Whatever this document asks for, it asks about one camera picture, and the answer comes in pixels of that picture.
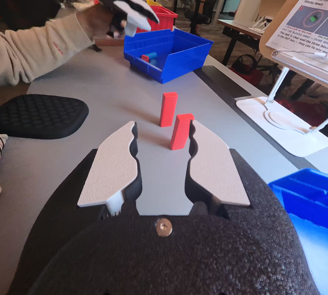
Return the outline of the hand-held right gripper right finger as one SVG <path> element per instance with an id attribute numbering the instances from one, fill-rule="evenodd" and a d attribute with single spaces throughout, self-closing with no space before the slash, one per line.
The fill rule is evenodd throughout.
<path id="1" fill-rule="evenodd" d="M 228 145 L 196 120 L 191 122 L 189 137 L 187 198 L 192 203 L 204 202 L 210 213 L 217 213 L 223 205 L 251 207 Z"/>

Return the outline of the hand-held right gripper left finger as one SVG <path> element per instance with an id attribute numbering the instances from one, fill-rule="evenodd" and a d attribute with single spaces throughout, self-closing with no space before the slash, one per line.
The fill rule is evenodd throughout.
<path id="1" fill-rule="evenodd" d="M 79 207 L 106 205 L 119 214 L 123 203 L 135 203 L 142 193 L 137 158 L 137 123 L 130 121 L 99 146 L 78 199 Z"/>

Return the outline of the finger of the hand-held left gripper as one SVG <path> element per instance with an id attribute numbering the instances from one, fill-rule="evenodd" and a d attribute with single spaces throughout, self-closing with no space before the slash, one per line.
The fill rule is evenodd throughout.
<path id="1" fill-rule="evenodd" d="M 126 0 L 126 2 L 130 8 L 143 17 L 146 17 L 155 23 L 159 23 L 159 18 L 145 0 Z"/>
<path id="2" fill-rule="evenodd" d="M 122 10 L 127 15 L 125 34 L 135 34 L 137 28 L 145 31 L 151 31 L 151 26 L 148 19 L 132 9 L 128 3 L 114 3 L 114 6 Z"/>

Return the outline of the blue plastic bin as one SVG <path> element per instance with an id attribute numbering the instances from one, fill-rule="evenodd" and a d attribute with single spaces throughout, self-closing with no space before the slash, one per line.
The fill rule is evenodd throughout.
<path id="1" fill-rule="evenodd" d="M 125 37 L 124 58 L 132 67 L 165 84 L 201 68 L 213 43 L 179 29 L 142 32 Z M 158 55 L 157 67 L 140 58 L 150 52 Z"/>
<path id="2" fill-rule="evenodd" d="M 302 169 L 268 186 L 294 224 L 319 292 L 328 294 L 328 175 Z"/>

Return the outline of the person's left forearm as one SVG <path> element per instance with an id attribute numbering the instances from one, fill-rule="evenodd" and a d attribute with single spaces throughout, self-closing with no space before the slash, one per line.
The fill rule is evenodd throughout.
<path id="1" fill-rule="evenodd" d="M 93 44 L 76 14 L 52 19 L 42 27 L 1 32 L 0 85 L 29 84 Z"/>

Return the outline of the red plastic bin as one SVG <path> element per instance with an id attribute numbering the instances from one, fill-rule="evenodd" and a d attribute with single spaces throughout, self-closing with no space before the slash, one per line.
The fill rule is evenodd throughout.
<path id="1" fill-rule="evenodd" d="M 178 17 L 178 14 L 174 13 L 171 10 L 168 10 L 163 6 L 151 5 L 150 8 L 155 12 L 157 17 L 159 18 L 158 24 L 148 19 L 148 22 L 151 26 L 151 31 L 158 31 L 158 30 L 165 30 L 165 29 L 169 29 L 172 31 L 174 21 Z"/>

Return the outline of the black office chair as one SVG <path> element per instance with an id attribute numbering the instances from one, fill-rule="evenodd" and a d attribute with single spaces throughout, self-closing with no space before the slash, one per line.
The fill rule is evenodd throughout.
<path id="1" fill-rule="evenodd" d="M 212 21 L 213 9 L 217 0 L 205 0 L 203 2 L 203 10 L 202 12 L 198 12 L 195 17 L 195 12 L 192 10 L 186 10 L 184 13 L 184 17 L 190 20 L 190 22 L 196 22 L 197 25 L 210 25 Z"/>

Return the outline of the white document stand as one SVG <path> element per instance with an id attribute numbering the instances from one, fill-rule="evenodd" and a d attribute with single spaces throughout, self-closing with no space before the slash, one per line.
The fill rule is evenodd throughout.
<path id="1" fill-rule="evenodd" d="M 296 157 L 305 158 L 327 148 L 328 138 L 320 132 L 327 125 L 327 119 L 319 126 L 312 126 L 275 100 L 278 88 L 291 70 L 327 87 L 327 53 L 275 50 L 272 58 L 284 68 L 269 96 L 238 100 L 236 106 Z"/>

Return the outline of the black wrist rest pad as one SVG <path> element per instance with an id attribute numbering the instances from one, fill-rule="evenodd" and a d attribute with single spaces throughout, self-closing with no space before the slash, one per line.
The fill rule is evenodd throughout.
<path id="1" fill-rule="evenodd" d="M 79 99 L 43 94 L 14 97 L 0 107 L 0 131 L 10 137 L 53 140 L 75 133 L 89 114 Z"/>

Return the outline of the wooden office table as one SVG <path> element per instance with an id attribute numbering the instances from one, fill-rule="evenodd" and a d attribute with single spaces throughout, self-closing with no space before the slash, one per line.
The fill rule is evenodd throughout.
<path id="1" fill-rule="evenodd" d="M 261 33 L 240 25 L 233 20 L 218 19 L 217 23 L 224 27 L 222 34 L 230 38 L 230 43 L 222 60 L 224 66 L 227 66 L 237 42 L 251 48 L 255 54 L 259 52 Z"/>

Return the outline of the printed instruction sheet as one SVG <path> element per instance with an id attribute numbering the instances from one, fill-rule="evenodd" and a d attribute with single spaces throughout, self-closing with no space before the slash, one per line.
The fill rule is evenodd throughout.
<path id="1" fill-rule="evenodd" d="M 304 0 L 281 28 L 280 46 L 288 51 L 327 56 L 328 0 Z"/>

